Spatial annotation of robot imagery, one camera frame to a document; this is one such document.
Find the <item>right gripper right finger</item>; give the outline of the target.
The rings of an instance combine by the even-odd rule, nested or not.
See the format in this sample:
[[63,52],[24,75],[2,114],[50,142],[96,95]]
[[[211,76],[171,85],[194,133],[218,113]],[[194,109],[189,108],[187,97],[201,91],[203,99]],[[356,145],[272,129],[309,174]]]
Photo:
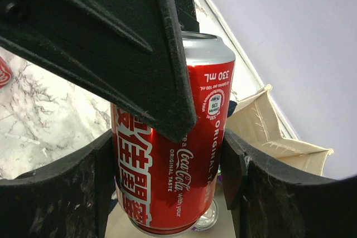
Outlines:
[[355,237],[356,177],[289,166],[226,130],[223,189],[236,237]]

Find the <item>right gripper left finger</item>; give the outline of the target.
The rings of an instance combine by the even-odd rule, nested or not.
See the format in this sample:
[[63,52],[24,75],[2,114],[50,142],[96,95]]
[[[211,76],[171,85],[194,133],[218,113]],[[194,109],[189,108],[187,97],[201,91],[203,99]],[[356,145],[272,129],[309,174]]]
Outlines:
[[1,180],[1,237],[104,237],[114,192],[112,132]]

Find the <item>beige canvas bag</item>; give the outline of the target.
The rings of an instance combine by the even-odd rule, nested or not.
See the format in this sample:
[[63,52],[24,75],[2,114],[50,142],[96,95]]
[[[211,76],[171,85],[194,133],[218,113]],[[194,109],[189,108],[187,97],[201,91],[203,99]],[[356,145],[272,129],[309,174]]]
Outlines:
[[239,101],[227,119],[226,128],[267,155],[307,173],[322,176],[326,158],[334,150],[286,137],[273,107],[271,89],[271,85],[266,85]]

